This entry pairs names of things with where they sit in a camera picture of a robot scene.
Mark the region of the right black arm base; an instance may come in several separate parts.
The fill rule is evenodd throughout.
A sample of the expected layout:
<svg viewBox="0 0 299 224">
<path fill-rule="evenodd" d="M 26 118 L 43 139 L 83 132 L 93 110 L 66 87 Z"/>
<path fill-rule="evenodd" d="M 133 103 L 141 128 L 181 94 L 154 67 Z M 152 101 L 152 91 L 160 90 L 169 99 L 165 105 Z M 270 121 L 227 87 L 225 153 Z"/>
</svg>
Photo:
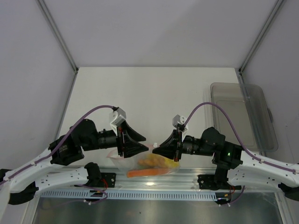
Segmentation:
<svg viewBox="0 0 299 224">
<path fill-rule="evenodd" d="M 198 175 L 198 180 L 200 189 L 206 190 L 230 190 L 236 189 L 241 190 L 241 185 L 231 185 L 228 183 L 228 169 L 220 168 L 217 166 L 215 173 L 212 175 L 203 174 Z"/>
</svg>

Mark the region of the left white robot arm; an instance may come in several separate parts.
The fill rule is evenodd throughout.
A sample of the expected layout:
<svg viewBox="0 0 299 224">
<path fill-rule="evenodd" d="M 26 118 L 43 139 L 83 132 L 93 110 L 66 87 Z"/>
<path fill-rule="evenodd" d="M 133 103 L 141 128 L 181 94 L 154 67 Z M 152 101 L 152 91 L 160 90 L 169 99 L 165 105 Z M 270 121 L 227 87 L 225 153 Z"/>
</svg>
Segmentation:
<svg viewBox="0 0 299 224">
<path fill-rule="evenodd" d="M 142 144 L 146 138 L 126 121 L 117 125 L 115 130 L 103 129 L 99 132 L 92 120 L 84 119 L 70 131 L 70 135 L 62 135 L 26 165 L 15 170 L 1 169 L 1 203 L 23 204 L 47 190 L 63 186 L 108 186 L 98 164 L 94 162 L 71 171 L 57 172 L 83 159 L 84 151 L 115 147 L 118 155 L 124 158 L 148 151 L 148 147 Z"/>
</svg>

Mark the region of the clear zip top bag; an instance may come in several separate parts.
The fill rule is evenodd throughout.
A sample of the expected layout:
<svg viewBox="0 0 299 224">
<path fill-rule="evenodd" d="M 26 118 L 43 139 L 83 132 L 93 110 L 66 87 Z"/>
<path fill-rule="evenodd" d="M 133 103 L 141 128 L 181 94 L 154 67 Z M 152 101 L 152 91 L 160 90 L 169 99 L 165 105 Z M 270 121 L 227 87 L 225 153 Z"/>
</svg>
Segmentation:
<svg viewBox="0 0 299 224">
<path fill-rule="evenodd" d="M 153 150 L 158 148 L 157 143 L 147 145 L 149 151 L 139 153 L 130 158 L 123 158 L 117 154 L 117 150 L 112 150 L 107 158 L 123 173 L 127 178 L 147 177 L 176 173 L 180 169 L 180 163 L 171 159 L 154 154 Z"/>
</svg>

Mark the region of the orange toy food piece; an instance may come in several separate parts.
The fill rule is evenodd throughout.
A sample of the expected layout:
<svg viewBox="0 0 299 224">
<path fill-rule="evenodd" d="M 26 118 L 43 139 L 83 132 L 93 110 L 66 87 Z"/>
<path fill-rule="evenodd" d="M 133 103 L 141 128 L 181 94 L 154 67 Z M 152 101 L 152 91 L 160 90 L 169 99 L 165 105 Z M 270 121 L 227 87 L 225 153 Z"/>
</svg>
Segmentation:
<svg viewBox="0 0 299 224">
<path fill-rule="evenodd" d="M 164 158 L 162 157 L 148 157 L 145 159 L 140 159 L 138 161 L 140 166 L 147 166 L 147 167 L 165 167 L 164 165 Z"/>
</svg>

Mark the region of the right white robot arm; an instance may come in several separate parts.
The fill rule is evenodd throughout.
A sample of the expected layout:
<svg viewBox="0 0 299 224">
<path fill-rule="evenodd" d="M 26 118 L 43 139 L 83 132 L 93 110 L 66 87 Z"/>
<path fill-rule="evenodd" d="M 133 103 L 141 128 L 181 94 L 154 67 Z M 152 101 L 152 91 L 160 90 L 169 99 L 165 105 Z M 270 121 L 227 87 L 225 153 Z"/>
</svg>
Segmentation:
<svg viewBox="0 0 299 224">
<path fill-rule="evenodd" d="M 213 175 L 199 175 L 200 189 L 229 190 L 242 187 L 256 187 L 282 191 L 288 199 L 299 199 L 299 166 L 250 153 L 240 145 L 228 142 L 216 129 L 206 129 L 201 138 L 190 135 L 181 137 L 180 130 L 173 130 L 171 136 L 154 154 L 178 162 L 183 154 L 211 156 L 216 165 Z"/>
</svg>

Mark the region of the red toy meat slice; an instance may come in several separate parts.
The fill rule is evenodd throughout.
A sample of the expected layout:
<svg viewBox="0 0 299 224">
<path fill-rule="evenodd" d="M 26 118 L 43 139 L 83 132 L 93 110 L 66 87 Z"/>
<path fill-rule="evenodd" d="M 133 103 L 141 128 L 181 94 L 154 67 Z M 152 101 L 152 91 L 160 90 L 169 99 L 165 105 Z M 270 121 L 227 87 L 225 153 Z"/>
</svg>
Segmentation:
<svg viewBox="0 0 299 224">
<path fill-rule="evenodd" d="M 169 169 L 165 169 L 165 168 L 149 168 L 149 169 L 141 169 L 141 170 L 130 170 L 127 172 L 127 178 L 164 175 L 164 174 L 167 174 L 168 172 L 169 172 Z"/>
</svg>

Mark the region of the yellow toy mango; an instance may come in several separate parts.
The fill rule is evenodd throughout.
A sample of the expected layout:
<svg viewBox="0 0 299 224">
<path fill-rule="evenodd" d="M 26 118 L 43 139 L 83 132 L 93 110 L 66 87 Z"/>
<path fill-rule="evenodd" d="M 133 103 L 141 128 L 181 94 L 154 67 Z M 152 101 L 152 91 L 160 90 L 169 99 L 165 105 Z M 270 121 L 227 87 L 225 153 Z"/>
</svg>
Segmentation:
<svg viewBox="0 0 299 224">
<path fill-rule="evenodd" d="M 175 169 L 180 167 L 179 162 L 175 162 L 174 160 L 168 158 L 164 158 L 164 165 L 166 168 L 170 168 L 170 169 Z"/>
</svg>

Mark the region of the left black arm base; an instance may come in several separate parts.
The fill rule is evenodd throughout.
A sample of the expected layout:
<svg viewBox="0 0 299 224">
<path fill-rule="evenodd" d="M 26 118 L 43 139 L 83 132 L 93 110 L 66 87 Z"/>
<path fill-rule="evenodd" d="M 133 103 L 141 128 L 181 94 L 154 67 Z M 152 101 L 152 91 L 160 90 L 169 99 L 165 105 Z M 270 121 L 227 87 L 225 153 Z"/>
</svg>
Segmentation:
<svg viewBox="0 0 299 224">
<path fill-rule="evenodd" d="M 114 188 L 116 183 L 116 173 L 101 172 L 97 163 L 90 162 L 83 166 L 87 172 L 85 176 L 86 182 L 79 185 L 87 187 L 100 187 L 100 188 Z"/>
</svg>

